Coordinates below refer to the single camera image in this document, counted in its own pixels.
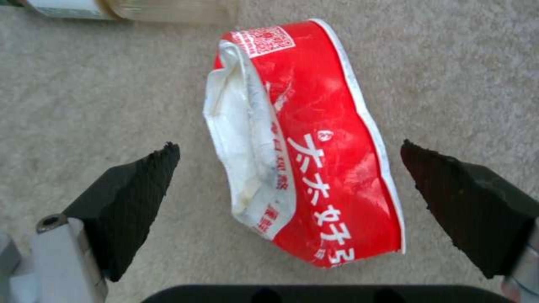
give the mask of screw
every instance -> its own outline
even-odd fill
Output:
[[[36,225],[36,231],[44,233],[64,224],[67,224],[67,217],[64,214],[54,214],[41,219]]]

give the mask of glass bottle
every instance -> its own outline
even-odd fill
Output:
[[[238,0],[0,0],[56,18],[231,24]]]

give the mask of beige carpet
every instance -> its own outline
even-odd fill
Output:
[[[485,164],[539,197],[536,0],[243,1],[238,27],[319,17],[349,52],[384,136],[409,251],[321,270],[237,223],[202,118],[226,27],[41,18],[0,8],[0,229],[28,253],[35,223],[110,166],[165,141],[182,160],[144,247],[109,302],[179,284],[466,284],[498,291],[414,189],[410,138]]]

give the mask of crushed paper cup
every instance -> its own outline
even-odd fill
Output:
[[[382,137],[327,23],[225,34],[204,116],[241,223],[316,266],[404,253]]]

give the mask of qr code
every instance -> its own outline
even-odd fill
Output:
[[[249,58],[296,46],[292,37],[280,26],[232,32],[232,41],[239,45]]]

